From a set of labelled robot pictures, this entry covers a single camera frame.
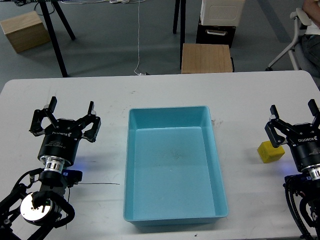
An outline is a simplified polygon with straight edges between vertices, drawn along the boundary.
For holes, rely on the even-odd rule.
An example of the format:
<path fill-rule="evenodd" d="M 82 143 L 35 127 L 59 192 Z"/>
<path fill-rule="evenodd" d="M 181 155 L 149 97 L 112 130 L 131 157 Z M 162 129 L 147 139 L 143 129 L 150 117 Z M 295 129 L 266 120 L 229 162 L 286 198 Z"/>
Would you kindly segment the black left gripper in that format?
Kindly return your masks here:
<path fill-rule="evenodd" d="M 76 158 L 80 139 L 94 143 L 101 126 L 101 118 L 94 111 L 94 102 L 90 101 L 88 112 L 78 120 L 56 119 L 53 115 L 57 105 L 57 98 L 53 96 L 43 109 L 36 109 L 33 113 L 29 131 L 35 136 L 44 134 L 43 142 L 37 158 L 45 163 L 48 157 L 64 160 L 65 167 L 71 167 Z M 45 129 L 42 121 L 48 118 L 51 124 Z"/>

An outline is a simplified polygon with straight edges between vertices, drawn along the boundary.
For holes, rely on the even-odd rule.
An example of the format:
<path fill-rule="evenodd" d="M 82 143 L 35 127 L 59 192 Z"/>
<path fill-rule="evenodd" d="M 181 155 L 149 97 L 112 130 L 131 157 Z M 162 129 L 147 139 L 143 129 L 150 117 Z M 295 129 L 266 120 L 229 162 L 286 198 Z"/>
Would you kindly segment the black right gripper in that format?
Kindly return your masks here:
<path fill-rule="evenodd" d="M 320 110 L 314 99 L 309 100 L 308 107 L 314 117 L 313 122 L 291 125 L 280 119 L 273 104 L 271 116 L 264 127 L 274 148 L 289 145 L 296 168 L 301 173 L 320 167 Z"/>

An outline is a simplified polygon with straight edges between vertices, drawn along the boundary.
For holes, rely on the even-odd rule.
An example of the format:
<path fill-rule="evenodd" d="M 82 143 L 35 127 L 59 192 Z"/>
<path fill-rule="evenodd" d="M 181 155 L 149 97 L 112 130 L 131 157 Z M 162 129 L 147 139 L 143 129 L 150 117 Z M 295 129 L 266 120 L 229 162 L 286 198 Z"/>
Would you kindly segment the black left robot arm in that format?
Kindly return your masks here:
<path fill-rule="evenodd" d="M 20 179 L 29 176 L 29 185 L 20 180 L 14 184 L 10 194 L 0 202 L 0 237 L 17 240 L 12 223 L 18 217 L 38 229 L 31 240 L 43 240 L 52 229 L 70 223 L 75 217 L 73 206 L 64 198 L 66 189 L 82 180 L 80 170 L 70 170 L 74 164 L 80 140 L 96 141 L 101 119 L 94 111 L 91 101 L 88 112 L 78 120 L 56 119 L 53 115 L 56 97 L 43 109 L 36 109 L 29 131 L 34 136 L 44 136 L 38 153 L 43 168 L 29 170 Z"/>

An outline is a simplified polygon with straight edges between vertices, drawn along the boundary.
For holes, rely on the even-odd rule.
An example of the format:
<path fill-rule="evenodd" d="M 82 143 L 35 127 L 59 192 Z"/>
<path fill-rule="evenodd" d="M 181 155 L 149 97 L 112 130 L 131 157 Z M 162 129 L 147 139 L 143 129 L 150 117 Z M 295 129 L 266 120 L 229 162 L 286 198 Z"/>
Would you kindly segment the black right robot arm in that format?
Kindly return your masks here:
<path fill-rule="evenodd" d="M 283 187 L 291 216 L 305 240 L 313 239 L 308 227 L 320 233 L 320 110 L 314 99 L 308 107 L 313 121 L 291 125 L 280 119 L 272 105 L 264 128 L 274 148 L 289 146 L 299 172 L 286 176 Z"/>

